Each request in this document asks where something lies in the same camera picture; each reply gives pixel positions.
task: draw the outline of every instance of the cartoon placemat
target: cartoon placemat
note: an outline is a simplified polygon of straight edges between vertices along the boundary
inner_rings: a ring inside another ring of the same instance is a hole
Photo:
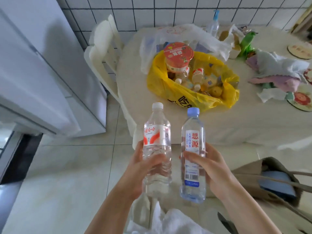
[[[299,110],[312,112],[312,85],[300,84],[297,92],[294,93],[294,100],[287,100]]]
[[[307,80],[308,83],[312,84],[312,69],[308,68],[306,71],[303,73],[303,76]]]
[[[309,60],[312,58],[312,49],[304,44],[289,45],[287,50],[291,55],[300,59]]]

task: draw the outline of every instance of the round table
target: round table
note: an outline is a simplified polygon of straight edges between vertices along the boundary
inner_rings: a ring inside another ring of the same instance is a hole
[[[252,46],[263,51],[296,59],[287,51],[289,44],[301,42],[296,37],[274,27],[259,27]],[[171,123],[172,144],[181,142],[181,127],[187,119],[187,109],[151,93],[146,75],[140,70],[140,43],[146,29],[138,31],[124,47],[116,74],[118,94],[129,115],[136,123],[133,144],[143,138],[143,126],[152,113],[152,103],[162,102]],[[256,93],[259,86],[248,83],[256,75],[243,60],[228,60],[227,64],[240,76],[239,101],[231,108],[217,106],[200,114],[206,141],[212,144],[250,142],[268,146],[298,143],[312,135],[312,114],[300,111],[286,100],[270,99],[263,103]]]

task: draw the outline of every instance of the person's left hand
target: person's left hand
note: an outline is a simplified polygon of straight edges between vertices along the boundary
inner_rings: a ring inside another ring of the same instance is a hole
[[[142,194],[142,182],[149,170],[165,161],[164,154],[155,154],[143,160],[143,140],[139,141],[126,171],[115,187],[134,201]]]

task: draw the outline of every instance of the white chair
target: white chair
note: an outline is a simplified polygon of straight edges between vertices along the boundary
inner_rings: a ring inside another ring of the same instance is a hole
[[[84,58],[99,81],[119,102],[124,113],[124,117],[127,120],[129,133],[133,137],[136,123],[129,115],[122,99],[118,96],[117,84],[111,80],[109,74],[102,64],[102,62],[105,61],[112,69],[112,71],[116,73],[119,56],[116,49],[113,47],[113,42],[115,43],[119,52],[121,52],[124,44],[118,34],[114,18],[112,15],[109,15],[108,20],[103,20],[101,23],[97,24],[92,31],[89,40],[90,46],[85,50]]]

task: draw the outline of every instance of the yellow plastic bag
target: yellow plastic bag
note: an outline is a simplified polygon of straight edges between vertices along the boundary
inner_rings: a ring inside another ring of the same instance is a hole
[[[185,108],[197,107],[200,111],[205,111],[218,105],[225,105],[231,108],[238,100],[239,90],[234,89],[230,83],[239,82],[239,77],[227,65],[212,55],[194,52],[194,58],[221,66],[223,92],[220,98],[195,93],[169,79],[163,51],[159,52],[153,60],[147,75],[147,88],[154,94]]]

